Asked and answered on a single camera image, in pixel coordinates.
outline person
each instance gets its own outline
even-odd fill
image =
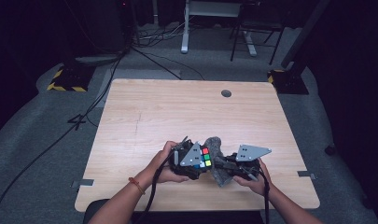
[[[89,223],[129,223],[133,210],[143,195],[141,191],[151,186],[156,170],[168,157],[172,147],[176,145],[176,142],[166,142],[163,150],[159,151],[148,166],[133,178],[139,184],[139,187],[133,183],[128,183],[110,200],[107,200],[95,215],[93,215]],[[270,183],[270,203],[286,223],[322,223],[318,218],[312,216],[306,210],[291,201],[288,196],[279,190],[271,181],[266,165],[261,160],[259,160],[259,162],[261,169]],[[187,180],[189,180],[187,176],[176,175],[169,168],[164,168],[160,174],[158,183],[167,181],[181,183]],[[239,185],[249,187],[253,192],[264,196],[264,178],[262,178],[261,175],[259,175],[259,181],[245,180],[240,176],[234,176],[233,180]]]

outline white desk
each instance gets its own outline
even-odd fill
[[[232,96],[223,97],[229,90]],[[303,208],[317,208],[312,180],[278,96],[270,83],[227,81],[180,81],[115,79],[95,136],[76,210],[85,211],[96,200],[111,198],[143,170],[167,140],[186,135],[204,143],[221,139],[224,155],[237,152],[240,144],[268,147],[262,159],[273,183]],[[151,189],[142,196],[136,211],[143,211]],[[264,199],[234,181],[219,188],[208,172],[184,183],[163,183],[151,211],[259,210]]]
[[[185,29],[182,40],[182,53],[189,52],[189,16],[238,17],[240,3],[198,2],[186,0]],[[244,32],[247,48],[251,56],[257,56],[249,32]]]

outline orange bracelet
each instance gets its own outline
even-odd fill
[[[135,179],[133,179],[133,177],[128,178],[128,180],[130,181],[130,183],[135,184],[135,185],[138,187],[139,191],[140,191],[143,195],[145,195],[145,191],[142,189],[142,187],[140,187],[139,182],[137,182]]]

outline chair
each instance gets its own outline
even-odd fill
[[[265,47],[274,47],[273,56],[270,63],[273,63],[273,57],[279,46],[282,34],[285,30],[285,21],[289,11],[284,9],[285,7],[278,6],[278,1],[271,0],[259,0],[244,2],[240,6],[240,11],[237,19],[237,23],[231,31],[230,38],[234,34],[234,45],[232,48],[231,58],[234,57],[235,47],[237,44],[237,38],[240,31],[267,33],[268,37],[263,44],[246,43],[248,45],[259,45]],[[275,45],[266,45],[274,32],[279,32],[278,39]]]

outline forearm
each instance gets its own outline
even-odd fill
[[[151,178],[144,173],[139,173],[134,179],[139,182],[143,190],[151,186]],[[135,184],[128,183],[115,196],[113,196],[91,219],[94,223],[128,223],[136,204],[142,193]]]
[[[270,203],[286,223],[322,223],[296,203],[291,201],[281,190],[270,184]]]

